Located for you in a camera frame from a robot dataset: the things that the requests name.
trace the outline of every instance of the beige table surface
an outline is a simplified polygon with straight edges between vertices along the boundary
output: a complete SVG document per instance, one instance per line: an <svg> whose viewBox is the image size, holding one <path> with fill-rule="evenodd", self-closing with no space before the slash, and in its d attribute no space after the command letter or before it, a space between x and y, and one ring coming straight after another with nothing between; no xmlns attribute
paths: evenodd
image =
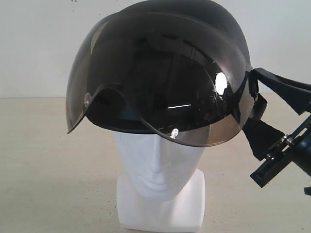
<svg viewBox="0 0 311 233"><path fill-rule="evenodd" d="M306 118L265 95L264 120L291 133ZM64 99L0 99L0 233L135 233L118 224L121 162L109 131L85 119L66 134ZM311 178L291 165L264 189L243 133L205 151L201 233L311 233Z"/></svg>

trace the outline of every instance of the helmet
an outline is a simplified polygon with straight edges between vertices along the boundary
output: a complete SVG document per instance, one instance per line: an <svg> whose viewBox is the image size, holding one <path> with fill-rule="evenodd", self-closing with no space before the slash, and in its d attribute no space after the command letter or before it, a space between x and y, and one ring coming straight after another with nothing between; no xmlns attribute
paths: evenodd
<svg viewBox="0 0 311 233"><path fill-rule="evenodd" d="M69 133L112 131L208 147L236 136L256 100L246 40L210 0L147 0L99 21L74 60Z"/></svg>

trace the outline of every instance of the tinted visor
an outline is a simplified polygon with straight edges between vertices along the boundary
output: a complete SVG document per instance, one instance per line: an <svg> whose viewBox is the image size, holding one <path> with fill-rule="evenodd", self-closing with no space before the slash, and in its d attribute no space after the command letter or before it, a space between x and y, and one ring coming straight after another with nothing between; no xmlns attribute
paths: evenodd
<svg viewBox="0 0 311 233"><path fill-rule="evenodd" d="M69 131L86 115L115 131L220 144L240 132L254 104L247 73L241 52L193 19L112 16L94 27L74 62Z"/></svg>

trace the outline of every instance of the mannequin head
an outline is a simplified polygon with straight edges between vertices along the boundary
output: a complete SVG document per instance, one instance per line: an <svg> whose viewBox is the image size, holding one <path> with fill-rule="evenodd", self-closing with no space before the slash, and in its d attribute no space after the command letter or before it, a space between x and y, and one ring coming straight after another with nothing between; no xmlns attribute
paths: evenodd
<svg viewBox="0 0 311 233"><path fill-rule="evenodd" d="M169 201L188 183L205 148L180 145L157 134L113 132L125 172L146 199Z"/></svg>

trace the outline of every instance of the mannequin base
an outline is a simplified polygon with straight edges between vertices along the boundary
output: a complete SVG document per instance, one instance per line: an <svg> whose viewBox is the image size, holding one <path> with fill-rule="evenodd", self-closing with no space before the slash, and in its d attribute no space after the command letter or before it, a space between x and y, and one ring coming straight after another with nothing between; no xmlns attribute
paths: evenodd
<svg viewBox="0 0 311 233"><path fill-rule="evenodd" d="M166 202L143 198L128 176L121 174L117 184L119 222L129 230L196 233L203 223L205 194L204 174L198 169L183 190Z"/></svg>

